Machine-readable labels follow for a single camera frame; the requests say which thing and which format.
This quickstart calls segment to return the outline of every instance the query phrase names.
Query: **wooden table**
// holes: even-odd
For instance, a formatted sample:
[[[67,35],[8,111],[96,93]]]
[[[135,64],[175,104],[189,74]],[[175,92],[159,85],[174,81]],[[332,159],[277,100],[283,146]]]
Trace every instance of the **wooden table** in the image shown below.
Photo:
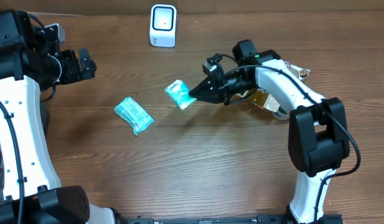
[[[176,79],[194,87],[205,78],[207,57],[251,39],[259,50],[312,69],[306,83],[344,102],[362,165],[332,180],[325,211],[341,213],[348,224],[384,223],[384,11],[181,14],[174,49],[150,45],[149,16],[43,22],[63,25],[62,49],[87,47],[98,65],[95,79],[58,87],[47,103],[53,165],[62,184],[81,185],[91,203],[126,217],[285,211],[297,173],[288,122],[249,103],[197,102],[181,111],[164,93]],[[155,119],[138,137],[113,112],[126,96]],[[351,149],[339,171],[355,161]]]

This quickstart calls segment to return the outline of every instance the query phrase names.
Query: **wrapped snack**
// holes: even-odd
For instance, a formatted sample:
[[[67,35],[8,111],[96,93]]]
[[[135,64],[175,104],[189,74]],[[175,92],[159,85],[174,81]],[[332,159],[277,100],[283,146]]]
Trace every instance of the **wrapped snack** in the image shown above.
[[[153,118],[148,115],[137,102],[131,97],[126,97],[119,105],[115,107],[115,113],[123,118],[134,130],[134,134],[146,130],[150,124],[154,122]]]
[[[173,84],[169,85],[166,88],[166,93],[182,110],[196,100],[196,98],[189,96],[189,89],[182,80],[176,80]]]

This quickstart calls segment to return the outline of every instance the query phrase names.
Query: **wire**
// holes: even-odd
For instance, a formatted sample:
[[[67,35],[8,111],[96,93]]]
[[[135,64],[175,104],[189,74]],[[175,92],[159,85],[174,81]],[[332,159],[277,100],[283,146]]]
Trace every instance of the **wire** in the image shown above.
[[[242,68],[250,68],[250,67],[256,67],[256,65],[245,65],[245,66],[241,66],[241,67],[237,67],[237,68],[234,68],[232,70],[230,70],[229,72],[227,72],[226,74],[224,74],[223,78],[225,79],[226,76],[228,75],[231,75],[232,73],[235,73],[236,71],[242,69]],[[233,84],[233,87],[237,85],[237,83],[240,81],[240,78],[241,77],[238,77],[235,81],[235,83]],[[234,100],[234,101],[230,101],[229,104],[230,105],[234,105],[234,104],[237,104],[237,103],[240,103],[242,101],[245,101],[247,100],[252,94],[254,94],[255,92],[257,91],[257,88],[255,90],[253,90],[251,93],[247,94],[246,96],[244,96],[243,98],[239,99],[239,100]]]
[[[56,60],[57,64],[59,65],[59,68],[60,68],[60,73],[59,73],[59,77],[57,77],[57,80],[55,82],[60,82],[60,77],[62,77],[62,64],[59,62],[59,60],[57,58],[55,58],[54,56],[52,55],[49,55],[49,57],[52,57],[54,60]]]
[[[360,151],[359,151],[359,147],[358,145],[356,144],[355,140],[353,139],[353,137],[351,136],[351,134],[327,111],[323,108],[323,106],[319,103],[317,103],[316,101],[314,101],[308,93],[306,93],[302,88],[301,86],[299,86],[299,84],[293,79],[291,78],[287,73],[285,73],[284,71],[282,70],[279,70],[279,69],[276,69],[276,68],[272,68],[272,67],[268,67],[268,66],[264,66],[264,65],[245,65],[245,66],[241,66],[241,67],[238,67],[238,68],[234,68],[232,70],[230,70],[229,72],[227,72],[225,74],[225,76],[227,75],[231,75],[232,73],[235,73],[236,71],[242,69],[242,68],[264,68],[264,69],[268,69],[268,70],[271,70],[271,71],[274,71],[274,72],[277,72],[281,75],[284,75],[285,77],[287,77],[291,83],[293,83],[293,85],[315,106],[317,106],[321,111],[323,111],[325,113],[325,115],[330,118],[340,129],[342,132],[344,132],[344,134],[348,137],[349,141],[351,142],[351,144],[353,145],[354,149],[355,149],[355,152],[356,152],[356,156],[357,156],[357,161],[356,161],[356,164],[354,166],[354,168],[352,168],[351,170],[348,170],[348,171],[345,171],[345,172],[341,172],[341,173],[338,173],[338,174],[332,174],[332,175],[328,175],[327,177],[323,178],[322,182],[321,182],[321,185],[319,187],[319,191],[317,193],[317,198],[316,198],[316,204],[315,204],[315,212],[314,212],[314,223],[316,224],[317,223],[317,213],[318,213],[318,207],[319,207],[319,202],[321,200],[321,195],[322,195],[322,191],[323,191],[323,187],[325,185],[325,183],[327,182],[327,180],[329,180],[330,178],[333,178],[333,177],[342,177],[342,176],[345,176],[345,175],[349,175],[349,174],[352,174],[354,173],[356,170],[358,170],[359,166],[360,166],[360,160],[361,160],[361,157],[360,157]]]
[[[51,100],[56,94],[56,85],[53,85],[52,86],[52,94],[50,96],[48,96],[48,98],[44,99],[44,100],[40,100],[40,102],[45,102],[45,101],[48,101],[48,100]]]
[[[230,55],[227,55],[227,54],[219,54],[219,56],[221,57],[227,57],[227,58],[230,58],[232,59],[234,62],[236,62],[237,65],[239,65],[239,63],[236,61],[236,59]]]
[[[44,32],[44,36],[45,36],[45,45],[44,45],[44,48],[41,50],[40,54],[41,55],[45,55],[48,53],[49,51],[49,41],[48,41],[48,33],[47,33],[47,29],[45,28],[45,26],[41,23],[41,21],[39,21],[35,15],[32,15],[32,14],[28,14],[29,18],[36,21],[36,23],[38,23],[38,25],[41,26],[41,30]]]
[[[15,128],[13,126],[11,118],[12,115],[9,115],[7,112],[5,106],[0,101],[0,109],[2,110],[2,113],[4,114],[4,117],[7,121],[7,125],[9,126],[9,131],[11,132],[12,136],[12,142],[13,142],[13,148],[15,151],[15,159],[16,159],[16,168],[17,168],[17,178],[19,178],[19,212],[17,214],[17,224],[22,223],[22,217],[23,217],[23,204],[24,204],[24,178],[23,178],[23,170],[22,170],[22,161],[20,158],[20,152],[19,152],[19,144],[17,143],[16,138],[16,132]]]

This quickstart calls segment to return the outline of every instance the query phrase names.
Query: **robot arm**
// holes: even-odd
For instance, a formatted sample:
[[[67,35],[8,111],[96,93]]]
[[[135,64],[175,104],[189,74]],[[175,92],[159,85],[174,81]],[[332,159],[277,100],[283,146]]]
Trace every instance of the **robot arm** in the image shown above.
[[[96,65],[86,49],[78,51],[80,60],[73,50],[60,51],[65,36],[59,24],[34,27],[30,18],[33,16],[21,11],[0,12],[0,102],[10,114],[5,117],[0,107],[0,144],[6,170],[0,223],[114,224],[114,211],[89,204],[82,187],[61,187],[40,114],[40,91],[93,78]],[[16,134],[24,180],[18,180],[20,164],[7,119]],[[19,182],[24,191],[19,190]],[[20,210],[24,212],[19,218]]]
[[[337,98],[327,100],[308,88],[286,68],[273,50],[259,53],[252,41],[244,40],[232,51],[241,67],[224,73],[218,55],[208,58],[203,64],[208,77],[189,95],[200,101],[224,102],[226,105],[230,104],[234,94],[253,88],[263,88],[274,96],[290,115],[288,148],[298,170],[296,191],[288,206],[287,219],[293,223],[312,223],[322,179],[334,174],[341,160],[349,155],[348,138],[327,119],[318,104],[346,129],[344,106]],[[327,128],[316,133],[315,125],[326,125]],[[322,220],[328,217],[322,209],[329,180],[326,183],[317,208],[317,218]]]

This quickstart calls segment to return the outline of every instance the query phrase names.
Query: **white square device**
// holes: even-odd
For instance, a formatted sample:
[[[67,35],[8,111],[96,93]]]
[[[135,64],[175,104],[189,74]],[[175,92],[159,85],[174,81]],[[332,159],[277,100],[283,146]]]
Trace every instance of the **white square device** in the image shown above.
[[[177,9],[167,4],[156,4],[150,15],[150,43],[156,47],[175,47]]]

